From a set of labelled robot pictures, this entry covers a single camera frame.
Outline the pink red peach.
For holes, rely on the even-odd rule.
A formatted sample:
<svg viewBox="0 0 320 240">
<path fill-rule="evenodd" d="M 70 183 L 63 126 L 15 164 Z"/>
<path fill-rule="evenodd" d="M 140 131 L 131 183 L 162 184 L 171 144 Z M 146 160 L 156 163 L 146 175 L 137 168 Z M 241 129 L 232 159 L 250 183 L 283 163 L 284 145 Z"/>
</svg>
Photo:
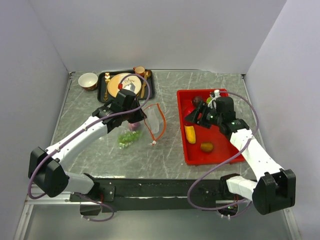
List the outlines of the pink red peach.
<svg viewBox="0 0 320 240">
<path fill-rule="evenodd" d="M 129 123 L 129 124 L 128 124 L 128 129 L 129 129 L 130 131 L 136 131 L 136 130 L 138 130 L 138 129 L 140 128 L 140 126 L 141 126 L 141 123 L 140 123 L 140 122 Z"/>
</svg>

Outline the green grape bunch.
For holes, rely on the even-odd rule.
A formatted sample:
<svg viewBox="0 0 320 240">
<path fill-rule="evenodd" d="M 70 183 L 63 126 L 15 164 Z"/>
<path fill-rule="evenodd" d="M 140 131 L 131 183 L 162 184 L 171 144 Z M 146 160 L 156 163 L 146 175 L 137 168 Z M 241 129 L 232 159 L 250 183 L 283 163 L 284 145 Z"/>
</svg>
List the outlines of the green grape bunch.
<svg viewBox="0 0 320 240">
<path fill-rule="evenodd" d="M 131 144 L 135 143 L 140 139 L 142 135 L 142 131 L 136 130 L 136 131 L 126 131 L 125 133 L 122 133 L 118 136 L 118 146 L 121 149 L 127 148 Z"/>
</svg>

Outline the clear zip bag orange zipper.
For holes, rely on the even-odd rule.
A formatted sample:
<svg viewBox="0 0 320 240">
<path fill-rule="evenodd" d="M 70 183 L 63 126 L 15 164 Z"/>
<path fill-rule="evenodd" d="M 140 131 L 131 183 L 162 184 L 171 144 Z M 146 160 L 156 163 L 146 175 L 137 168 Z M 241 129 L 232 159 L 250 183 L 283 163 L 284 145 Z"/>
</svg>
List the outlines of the clear zip bag orange zipper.
<svg viewBox="0 0 320 240">
<path fill-rule="evenodd" d="M 165 115 L 159 103 L 153 103 L 143 109 L 147 118 L 140 121 L 140 128 L 137 131 L 142 131 L 140 139 L 131 145 L 150 145 L 155 146 L 160 138 L 164 135 L 167 127 Z M 122 130 L 118 136 L 130 131 L 129 123 L 122 124 Z"/>
</svg>

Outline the red apple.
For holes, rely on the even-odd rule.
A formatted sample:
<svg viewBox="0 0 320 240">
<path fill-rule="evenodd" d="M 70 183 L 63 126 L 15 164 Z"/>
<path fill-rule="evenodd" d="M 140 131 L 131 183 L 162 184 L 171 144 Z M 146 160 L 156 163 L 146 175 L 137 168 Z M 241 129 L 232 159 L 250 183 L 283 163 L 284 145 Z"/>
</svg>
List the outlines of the red apple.
<svg viewBox="0 0 320 240">
<path fill-rule="evenodd" d="M 195 109 L 194 106 L 188 106 L 188 107 L 186 107 L 185 110 L 183 111 L 183 117 L 185 118 L 186 116 L 188 116 L 189 114 L 191 114 L 194 109 Z"/>
</svg>

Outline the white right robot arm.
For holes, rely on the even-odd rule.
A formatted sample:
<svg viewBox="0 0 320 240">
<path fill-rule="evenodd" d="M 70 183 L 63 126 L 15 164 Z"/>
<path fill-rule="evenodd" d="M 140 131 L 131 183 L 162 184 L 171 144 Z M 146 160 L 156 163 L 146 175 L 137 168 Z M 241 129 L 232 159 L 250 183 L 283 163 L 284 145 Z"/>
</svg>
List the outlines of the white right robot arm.
<svg viewBox="0 0 320 240">
<path fill-rule="evenodd" d="M 251 201 L 255 209 L 266 215 L 293 207 L 296 202 L 296 175 L 276 163 L 255 138 L 247 123 L 236 117 L 231 97 L 218 97 L 215 106 L 205 102 L 188 115 L 185 121 L 209 129 L 217 126 L 230 143 L 239 151 L 252 169 L 256 180 L 245 179 L 239 174 L 222 178 L 219 195 L 230 199 L 235 194 Z"/>
</svg>

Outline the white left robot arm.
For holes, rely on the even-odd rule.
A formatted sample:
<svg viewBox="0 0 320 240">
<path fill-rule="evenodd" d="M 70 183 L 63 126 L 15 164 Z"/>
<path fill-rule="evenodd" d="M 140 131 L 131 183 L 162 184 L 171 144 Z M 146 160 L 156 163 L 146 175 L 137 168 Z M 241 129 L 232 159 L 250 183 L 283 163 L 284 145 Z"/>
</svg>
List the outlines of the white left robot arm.
<svg viewBox="0 0 320 240">
<path fill-rule="evenodd" d="M 136 94 L 120 90 L 116 98 L 97 108 L 74 132 L 60 142 L 43 150 L 35 148 L 29 159 L 28 177 L 50 198 L 63 191 L 77 192 L 88 201 L 100 193 L 99 183 L 89 174 L 75 174 L 65 170 L 67 164 L 92 142 L 110 133 L 124 121 L 136 123 L 146 118 Z"/>
</svg>

